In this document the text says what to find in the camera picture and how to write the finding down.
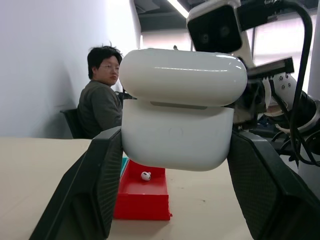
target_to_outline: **eyeglasses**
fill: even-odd
[[[111,72],[112,70],[114,70],[116,73],[119,72],[119,66],[100,65],[100,67],[104,67],[104,68],[107,69],[109,72]]]

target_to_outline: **table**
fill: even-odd
[[[0,137],[0,239],[28,240],[86,139]],[[208,172],[167,170],[171,221],[114,220],[109,240],[252,240],[227,162]]]

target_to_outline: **white earbud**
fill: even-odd
[[[141,178],[145,181],[150,181],[151,179],[151,172],[146,172],[144,171],[143,173],[141,173]]]

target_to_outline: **ceiling light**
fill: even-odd
[[[185,18],[189,16],[188,11],[185,10],[185,8],[177,0],[168,0],[168,2],[171,3],[172,6],[174,6],[175,9],[177,9],[178,12],[181,13]]]

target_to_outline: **red tray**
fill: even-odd
[[[141,179],[142,172],[151,173],[150,181]],[[120,179],[113,216],[123,220],[170,220],[166,169],[129,160]]]

